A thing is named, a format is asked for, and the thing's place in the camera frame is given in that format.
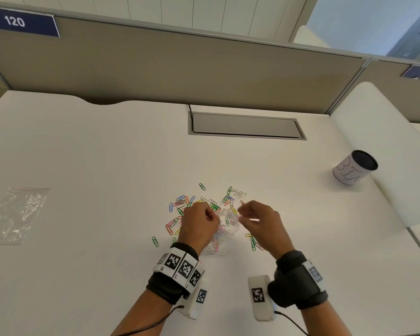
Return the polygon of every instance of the desk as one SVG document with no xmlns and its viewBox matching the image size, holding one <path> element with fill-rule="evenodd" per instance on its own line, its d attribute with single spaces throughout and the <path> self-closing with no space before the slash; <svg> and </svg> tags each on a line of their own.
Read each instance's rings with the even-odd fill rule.
<svg viewBox="0 0 420 336">
<path fill-rule="evenodd" d="M 193 108 L 297 118 L 308 140 L 188 135 L 183 104 L 0 99 L 0 200 L 8 187 L 51 188 L 24 244 L 0 246 L 0 336 L 110 334 L 171 242 L 168 204 L 202 195 L 199 183 L 216 200 L 232 186 L 279 211 L 354 335 L 420 333 L 420 249 L 372 179 L 333 177 L 350 148 L 328 116 Z M 247 277 L 271 276 L 274 261 L 245 233 L 230 255 L 203 257 L 202 317 L 176 312 L 164 335 L 300 335 L 285 318 L 253 318 Z M 297 309 L 286 313 L 303 325 Z"/>
</svg>

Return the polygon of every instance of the person's right hand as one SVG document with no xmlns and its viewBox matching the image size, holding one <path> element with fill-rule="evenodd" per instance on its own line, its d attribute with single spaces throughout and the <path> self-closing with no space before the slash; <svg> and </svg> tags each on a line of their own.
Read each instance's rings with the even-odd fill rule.
<svg viewBox="0 0 420 336">
<path fill-rule="evenodd" d="M 294 250 L 280 214 L 270 206 L 252 200 L 240 206 L 238 212 L 241 214 L 240 223 L 275 259 Z"/>
</svg>

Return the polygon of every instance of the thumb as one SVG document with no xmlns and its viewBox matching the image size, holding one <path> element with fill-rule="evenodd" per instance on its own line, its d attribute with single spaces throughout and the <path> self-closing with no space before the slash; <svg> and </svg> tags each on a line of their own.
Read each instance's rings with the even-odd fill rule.
<svg viewBox="0 0 420 336">
<path fill-rule="evenodd" d="M 257 222 L 250 220 L 247 217 L 241 216 L 238 218 L 242 226 L 244 226 L 249 232 L 254 232 L 257 230 Z"/>
</svg>

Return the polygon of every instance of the forearm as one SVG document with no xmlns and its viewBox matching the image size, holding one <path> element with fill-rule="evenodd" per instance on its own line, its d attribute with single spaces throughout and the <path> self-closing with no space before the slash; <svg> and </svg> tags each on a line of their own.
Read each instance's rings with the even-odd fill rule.
<svg viewBox="0 0 420 336">
<path fill-rule="evenodd" d="M 352 336 L 328 301 L 301 312 L 311 336 Z"/>
<path fill-rule="evenodd" d="M 114 330 L 111 336 L 127 333 L 129 331 L 146 327 L 165 317 L 171 310 L 172 305 L 160 298 L 150 290 L 145 290 L 132 306 L 123 320 Z M 137 335 L 158 336 L 162 331 L 163 324 L 151 328 Z"/>
</svg>

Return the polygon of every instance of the sign with number 120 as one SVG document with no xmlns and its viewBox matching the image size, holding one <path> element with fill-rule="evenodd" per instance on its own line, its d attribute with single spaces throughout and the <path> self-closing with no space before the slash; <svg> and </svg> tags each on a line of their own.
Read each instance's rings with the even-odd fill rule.
<svg viewBox="0 0 420 336">
<path fill-rule="evenodd" d="M 0 8 L 0 29 L 60 37 L 53 15 L 24 10 Z"/>
</svg>

